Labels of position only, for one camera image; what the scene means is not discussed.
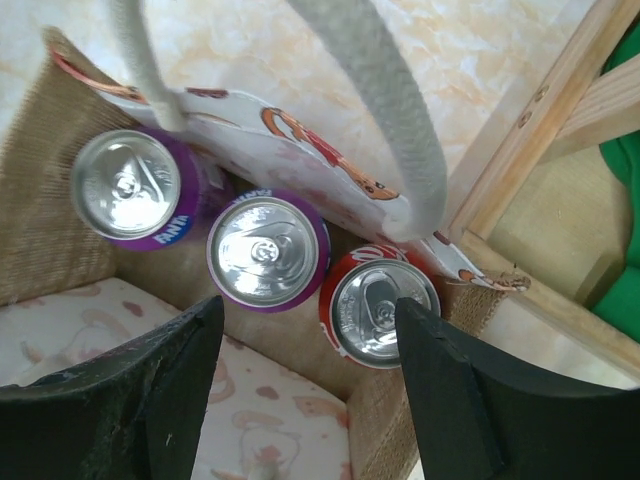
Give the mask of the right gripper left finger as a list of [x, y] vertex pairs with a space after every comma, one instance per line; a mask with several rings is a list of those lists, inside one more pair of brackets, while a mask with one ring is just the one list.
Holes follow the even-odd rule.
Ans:
[[89, 361], [2, 387], [2, 478], [190, 478], [223, 328], [212, 297]]

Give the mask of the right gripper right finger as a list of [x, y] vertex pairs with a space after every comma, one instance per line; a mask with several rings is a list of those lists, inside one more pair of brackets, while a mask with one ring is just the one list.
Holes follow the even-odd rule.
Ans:
[[537, 367], [410, 298], [395, 317], [426, 478], [638, 478], [638, 390]]

